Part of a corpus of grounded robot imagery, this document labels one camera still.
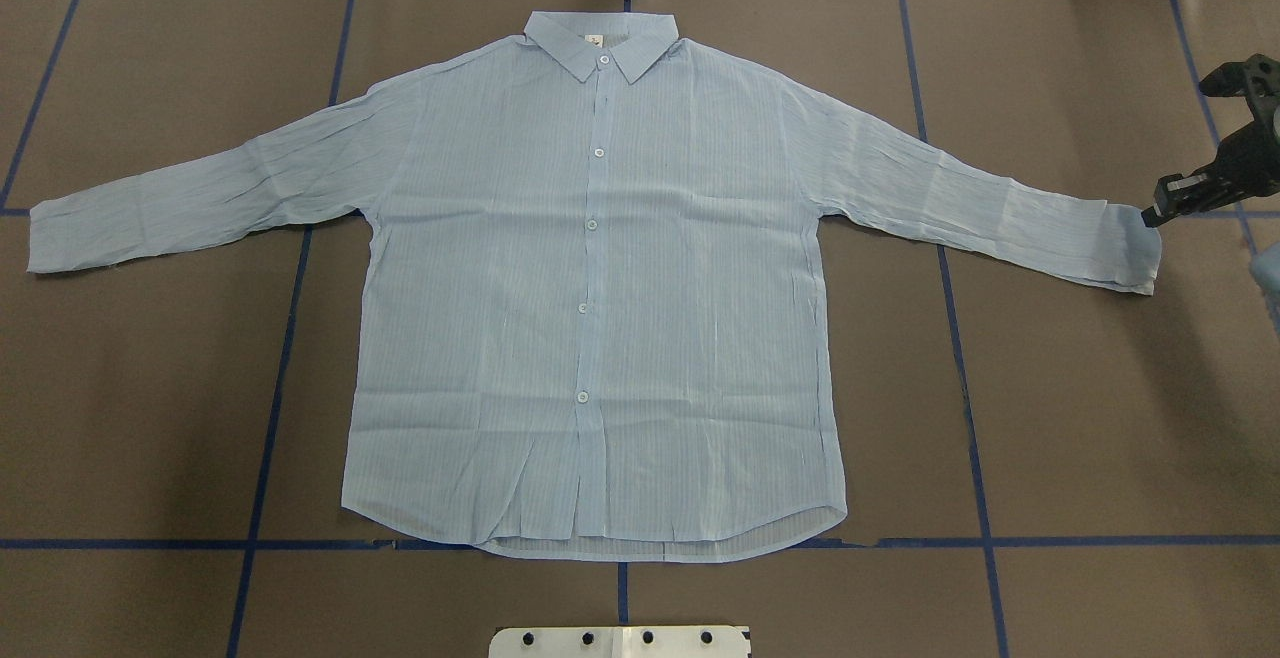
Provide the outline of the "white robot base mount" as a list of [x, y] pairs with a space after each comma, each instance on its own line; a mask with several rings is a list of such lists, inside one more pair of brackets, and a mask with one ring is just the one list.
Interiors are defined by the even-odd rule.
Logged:
[[502, 629], [489, 657], [751, 657], [750, 629], [732, 625]]

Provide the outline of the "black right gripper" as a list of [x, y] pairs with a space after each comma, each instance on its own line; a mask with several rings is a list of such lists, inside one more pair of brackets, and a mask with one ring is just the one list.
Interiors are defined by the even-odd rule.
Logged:
[[1275, 116], [1234, 131], [1220, 143], [1212, 163], [1189, 174], [1164, 175], [1155, 188], [1155, 206], [1140, 211], [1147, 228], [1211, 213], [1243, 198], [1268, 197], [1279, 189], [1279, 140]]

